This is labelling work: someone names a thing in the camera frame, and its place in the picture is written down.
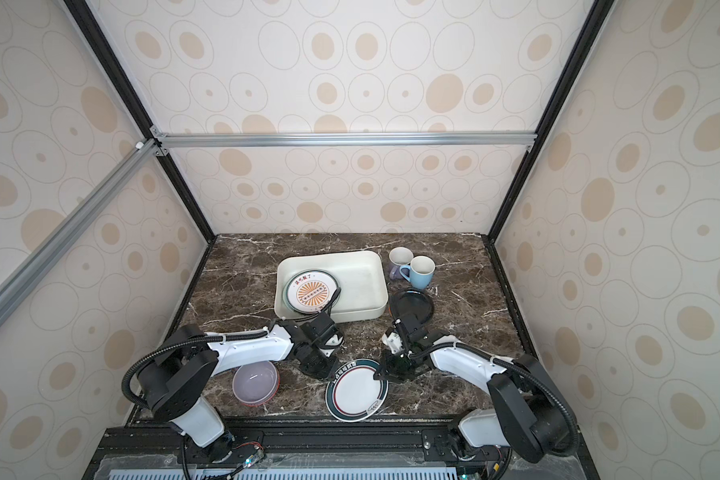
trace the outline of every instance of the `white plate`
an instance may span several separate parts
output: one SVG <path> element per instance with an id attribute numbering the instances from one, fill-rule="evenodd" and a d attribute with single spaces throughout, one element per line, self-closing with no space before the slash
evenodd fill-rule
<path id="1" fill-rule="evenodd" d="M 288 306 L 297 312 L 319 312 L 330 301 L 338 285 L 326 272 L 308 270 L 291 279 L 286 289 Z"/>
<path id="2" fill-rule="evenodd" d="M 346 363 L 326 389 L 328 411 L 342 422 L 359 422 L 370 417 L 387 398 L 389 382 L 374 380 L 378 363 L 357 359 Z"/>

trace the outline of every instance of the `red-rimmed plate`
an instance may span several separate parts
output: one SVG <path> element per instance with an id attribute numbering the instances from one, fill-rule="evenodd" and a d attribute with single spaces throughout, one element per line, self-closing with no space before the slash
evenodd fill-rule
<path id="1" fill-rule="evenodd" d="M 378 363 L 357 359 L 336 371 L 326 389 L 328 411 L 342 422 L 359 422 L 370 417 L 387 398 L 389 382 L 374 380 Z"/>

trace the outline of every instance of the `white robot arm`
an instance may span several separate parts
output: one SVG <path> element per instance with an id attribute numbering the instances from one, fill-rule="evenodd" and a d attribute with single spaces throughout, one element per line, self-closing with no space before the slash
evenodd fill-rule
<path id="1" fill-rule="evenodd" d="M 482 446 L 512 447 L 532 463 L 545 454 L 576 453 L 576 417 L 538 360 L 491 355 L 455 336 L 430 332 L 427 320 L 400 313 L 382 338 L 389 351 L 374 378 L 406 382 L 437 369 L 489 394 L 494 408 L 467 411 L 451 423 L 450 443 L 457 456 L 468 458 Z"/>
<path id="2" fill-rule="evenodd" d="M 298 360 L 305 375 L 327 379 L 338 369 L 333 353 L 343 340 L 325 313 L 310 321 L 276 322 L 249 332 L 202 332 L 195 325 L 182 326 L 126 372 L 123 394 L 151 410 L 154 419 L 173 423 L 204 448 L 212 462 L 221 462 L 229 456 L 234 437 L 202 396 L 208 380 L 239 366 L 285 359 Z M 134 375 L 144 398 L 130 389 Z"/>

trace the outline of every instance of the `marble countertop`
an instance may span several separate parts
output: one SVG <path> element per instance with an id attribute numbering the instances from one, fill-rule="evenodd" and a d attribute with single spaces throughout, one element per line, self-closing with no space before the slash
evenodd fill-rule
<path id="1" fill-rule="evenodd" d="M 221 235 L 213 247 L 182 324 L 202 330 L 239 332 L 259 329 L 276 317 L 273 302 L 278 264 L 289 256 L 371 250 L 382 258 L 406 246 L 427 255 L 437 269 L 427 292 L 434 299 L 432 329 L 453 333 L 460 340 L 499 355 L 522 353 L 507 305 L 490 265 L 482 239 L 475 234 L 234 234 Z M 388 292 L 408 285 L 388 280 Z M 357 358 L 378 360 L 382 335 L 392 324 L 387 311 L 376 320 L 340 323 L 344 345 L 341 363 Z M 328 416 L 327 382 L 298 371 L 296 361 L 276 364 L 280 387 L 260 407 L 242 405 L 232 394 L 234 371 L 212 378 L 206 398 L 224 416 Z M 480 389 L 444 372 L 428 372 L 403 385 L 390 383 L 377 415 L 439 416 L 472 407 L 487 408 L 490 399 Z"/>

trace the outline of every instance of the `vent grille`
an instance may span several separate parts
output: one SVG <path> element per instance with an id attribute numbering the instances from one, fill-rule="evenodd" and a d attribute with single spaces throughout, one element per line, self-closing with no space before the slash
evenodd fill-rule
<path id="1" fill-rule="evenodd" d="M 199 469 L 192 480 L 229 472 L 223 468 Z M 456 480 L 456 477 L 452 467 L 270 468 L 240 472 L 235 480 Z M 184 480 L 184 475 L 179 469 L 112 470 L 110 480 Z"/>

